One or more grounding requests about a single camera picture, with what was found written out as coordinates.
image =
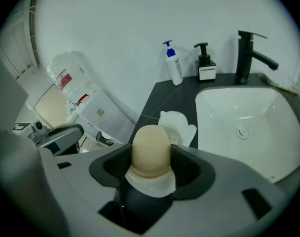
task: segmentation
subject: faucet handle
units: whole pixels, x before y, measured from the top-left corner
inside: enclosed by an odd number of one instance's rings
[[[241,36],[241,38],[244,40],[253,40],[253,35],[257,35],[257,36],[267,39],[267,37],[265,37],[263,35],[245,32],[245,31],[238,31],[238,35]]]

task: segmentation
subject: white sink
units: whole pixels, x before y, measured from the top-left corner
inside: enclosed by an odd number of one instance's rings
[[[300,125],[278,91],[206,89],[196,110],[198,149],[239,160],[272,183],[300,165]]]

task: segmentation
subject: black faucet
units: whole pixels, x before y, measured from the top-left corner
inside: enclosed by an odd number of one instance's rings
[[[253,35],[257,35],[265,39],[267,39],[267,37],[244,31],[238,31],[238,34],[241,36],[241,38],[239,39],[238,65],[235,73],[236,78],[238,78],[241,82],[249,81],[252,57],[267,64],[272,70],[278,69],[278,63],[253,50]]]

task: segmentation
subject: soap dispenser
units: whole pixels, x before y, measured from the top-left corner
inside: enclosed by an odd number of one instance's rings
[[[207,54],[206,46],[208,43],[198,43],[194,47],[200,46],[201,54],[198,56],[198,60],[195,62],[198,69],[198,78],[200,81],[213,80],[216,78],[216,63],[210,59],[210,55]]]

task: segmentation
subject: bottle label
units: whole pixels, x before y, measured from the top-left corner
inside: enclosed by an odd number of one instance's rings
[[[180,76],[180,78],[182,79],[183,76],[182,76],[182,71],[181,71],[181,64],[180,64],[180,61],[179,61],[178,58],[177,58],[176,61],[175,61],[175,65],[176,65],[176,68],[178,69],[179,76]]]
[[[199,79],[210,80],[216,78],[216,66],[199,68]]]

